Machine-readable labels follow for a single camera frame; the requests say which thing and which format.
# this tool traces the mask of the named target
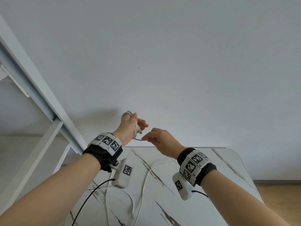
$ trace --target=wooden floor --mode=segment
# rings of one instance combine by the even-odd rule
[[[256,185],[264,203],[291,226],[301,226],[301,185]]]

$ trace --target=forearm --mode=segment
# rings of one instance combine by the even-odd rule
[[[0,216],[0,225],[58,225],[99,171],[94,156],[82,155],[13,204]]]
[[[209,172],[201,186],[230,226],[287,226],[281,217],[217,170]]]

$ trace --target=black cable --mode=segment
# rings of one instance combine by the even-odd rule
[[[204,193],[202,193],[202,192],[200,192],[200,191],[197,191],[197,190],[192,190],[191,192],[193,192],[193,193],[199,193],[199,194],[203,194],[204,196],[208,197],[206,194],[204,194]]]
[[[77,217],[78,217],[78,214],[79,214],[79,212],[81,211],[81,209],[83,208],[84,204],[88,201],[89,197],[94,193],[94,191],[97,190],[101,185],[105,184],[106,182],[114,181],[114,180],[115,180],[114,178],[109,179],[109,180],[106,180],[105,182],[103,182],[103,183],[101,183],[99,186],[97,186],[97,187],[90,193],[90,195],[87,197],[87,199],[85,200],[85,202],[82,204],[81,208],[79,209],[79,211],[78,211],[76,217],[74,218],[74,221],[73,221],[72,226],[74,225],[74,223],[75,223],[75,221],[76,221],[76,219],[77,219]]]

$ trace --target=person's left arm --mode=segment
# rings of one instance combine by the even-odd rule
[[[112,134],[125,146],[133,138],[135,122],[141,130],[146,122],[127,115]],[[28,192],[0,216],[0,225],[40,226],[58,225],[67,216],[100,171],[98,160],[84,154],[68,164],[40,185]]]

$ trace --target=hand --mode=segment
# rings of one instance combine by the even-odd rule
[[[137,118],[137,113],[134,113],[132,117],[127,114],[121,121],[118,129],[112,133],[122,142],[122,147],[127,145],[131,139],[133,139],[136,121],[138,126],[141,128],[141,131],[148,127],[145,120]]]
[[[153,128],[142,140],[155,145],[155,147],[165,156],[178,159],[179,154],[186,149],[168,131]]]

